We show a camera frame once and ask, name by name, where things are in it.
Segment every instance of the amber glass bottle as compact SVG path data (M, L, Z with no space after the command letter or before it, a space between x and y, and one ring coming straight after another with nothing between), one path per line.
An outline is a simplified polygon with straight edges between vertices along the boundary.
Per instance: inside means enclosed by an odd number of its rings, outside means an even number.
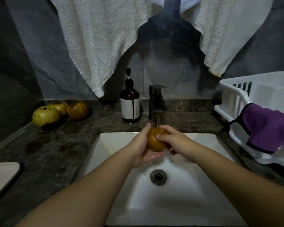
M125 69L127 79L125 90L120 94L122 119L126 123L135 123L140 120L140 94L133 88L133 80L130 77L131 69Z

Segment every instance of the backsplash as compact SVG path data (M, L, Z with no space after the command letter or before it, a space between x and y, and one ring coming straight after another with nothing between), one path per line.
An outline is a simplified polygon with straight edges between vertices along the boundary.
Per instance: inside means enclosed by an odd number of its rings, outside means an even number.
M55 7L49 0L6 0L45 99L96 99L69 57ZM219 98L220 78L207 71L198 33L174 14L179 0L165 0L139 29L137 42L121 57L105 84L105 99L117 99L125 71L144 96L163 84L171 97ZM284 71L284 0L274 0L264 24L233 59L222 78Z
M0 141L31 121L42 97L11 14L0 0Z

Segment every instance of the marble countertop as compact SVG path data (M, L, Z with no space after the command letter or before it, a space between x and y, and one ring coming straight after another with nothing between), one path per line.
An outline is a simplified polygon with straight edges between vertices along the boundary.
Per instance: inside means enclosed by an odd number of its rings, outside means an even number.
M33 124L0 149L0 162L18 162L24 167L15 183L0 197L0 226L14 226L27 213L73 182L91 145L101 132L139 132L147 122L124 123L120 111L94 110L85 121L68 119L56 130L44 132ZM242 165L254 173L284 186L284 178L272 168L258 164L223 131L211 112L169 111L161 117L181 132L216 133L230 147Z

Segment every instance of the white dish rack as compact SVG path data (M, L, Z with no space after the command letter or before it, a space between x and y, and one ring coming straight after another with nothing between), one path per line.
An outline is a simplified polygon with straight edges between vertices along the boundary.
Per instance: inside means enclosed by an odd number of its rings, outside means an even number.
M228 122L237 118L249 103L284 113L284 71L224 79L220 85L223 87L222 104L216 105L214 110ZM249 135L238 123L231 124L229 135L258 163L284 166L284 146L273 154L247 146Z

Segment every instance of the purple towel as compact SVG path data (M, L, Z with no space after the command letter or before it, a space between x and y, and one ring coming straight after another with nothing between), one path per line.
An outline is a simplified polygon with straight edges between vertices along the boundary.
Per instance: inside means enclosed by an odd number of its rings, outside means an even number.
M272 154L284 145L284 113L280 111L249 103L229 125L234 122L250 136L246 145L253 149Z

